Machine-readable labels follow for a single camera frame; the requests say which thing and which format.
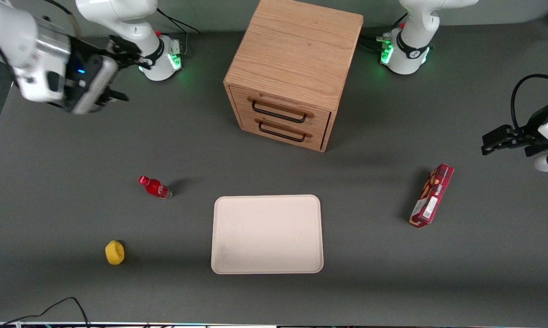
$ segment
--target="green indicator light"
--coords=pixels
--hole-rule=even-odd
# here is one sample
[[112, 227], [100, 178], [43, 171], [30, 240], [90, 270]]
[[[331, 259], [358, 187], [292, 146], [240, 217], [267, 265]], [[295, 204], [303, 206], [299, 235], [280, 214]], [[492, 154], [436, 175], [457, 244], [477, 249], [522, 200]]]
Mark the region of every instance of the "green indicator light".
[[167, 54], [167, 58], [175, 70], [181, 68], [181, 57], [179, 55]]
[[424, 59], [421, 60], [422, 64], [426, 62], [426, 58], [428, 58], [428, 52], [430, 52], [430, 47], [428, 46], [428, 49], [426, 49], [426, 54], [424, 55]]
[[384, 64], [389, 63], [389, 60], [391, 59], [391, 54], [393, 53], [393, 46], [390, 44], [385, 50], [383, 50], [381, 54], [381, 61]]

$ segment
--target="red bottle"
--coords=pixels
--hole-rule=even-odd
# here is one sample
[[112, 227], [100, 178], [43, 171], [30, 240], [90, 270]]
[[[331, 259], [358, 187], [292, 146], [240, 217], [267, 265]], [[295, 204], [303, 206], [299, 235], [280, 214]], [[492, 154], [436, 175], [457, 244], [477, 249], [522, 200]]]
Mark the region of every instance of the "red bottle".
[[157, 179], [149, 179], [146, 176], [141, 176], [138, 179], [141, 185], [145, 186], [147, 193], [160, 199], [169, 200], [173, 196], [173, 192]]

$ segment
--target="drawer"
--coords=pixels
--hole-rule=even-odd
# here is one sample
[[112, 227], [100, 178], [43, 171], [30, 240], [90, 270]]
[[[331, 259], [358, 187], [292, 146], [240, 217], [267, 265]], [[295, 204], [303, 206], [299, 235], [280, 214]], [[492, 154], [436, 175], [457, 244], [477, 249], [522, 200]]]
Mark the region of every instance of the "drawer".
[[323, 139], [330, 112], [292, 104], [237, 87], [230, 86], [230, 91], [239, 117], [246, 118], [245, 121], [250, 122], [251, 125], [255, 125], [254, 118], [257, 118]]
[[301, 131], [288, 125], [265, 120], [263, 118], [250, 118], [240, 116], [243, 130], [257, 135], [262, 135], [287, 144], [297, 145], [314, 151], [321, 151], [323, 135], [314, 135], [306, 131]]

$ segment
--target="red box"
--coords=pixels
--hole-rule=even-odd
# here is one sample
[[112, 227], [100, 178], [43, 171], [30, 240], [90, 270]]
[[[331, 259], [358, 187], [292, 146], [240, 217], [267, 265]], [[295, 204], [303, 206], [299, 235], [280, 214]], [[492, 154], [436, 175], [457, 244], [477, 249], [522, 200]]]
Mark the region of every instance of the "red box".
[[441, 164], [432, 171], [428, 182], [424, 185], [420, 199], [411, 213], [410, 223], [412, 226], [421, 228], [432, 223], [453, 172], [454, 169], [446, 164]]

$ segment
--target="wall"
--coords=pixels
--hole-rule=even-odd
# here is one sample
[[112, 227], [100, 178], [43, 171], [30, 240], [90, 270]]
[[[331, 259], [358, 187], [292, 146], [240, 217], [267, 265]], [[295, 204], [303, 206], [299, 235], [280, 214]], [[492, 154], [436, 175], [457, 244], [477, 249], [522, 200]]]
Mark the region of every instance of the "wall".
[[[337, 8], [365, 16], [365, 27], [387, 26], [403, 13], [396, 0], [304, 0], [312, 4]], [[17, 8], [35, 16], [47, 15], [54, 23], [72, 34], [66, 15], [58, 8], [42, 0], [11, 0]], [[75, 0], [59, 2], [78, 13]], [[166, 14], [184, 21], [201, 31], [243, 31], [256, 8], [258, 0], [159, 0], [159, 8]], [[486, 25], [521, 23], [543, 17], [548, 13], [548, 0], [480, 0], [475, 6], [455, 10], [441, 10], [443, 25]], [[79, 15], [78, 21], [85, 36], [105, 36], [105, 27], [86, 21]], [[174, 31], [175, 27], [158, 13], [147, 18], [154, 29]]]

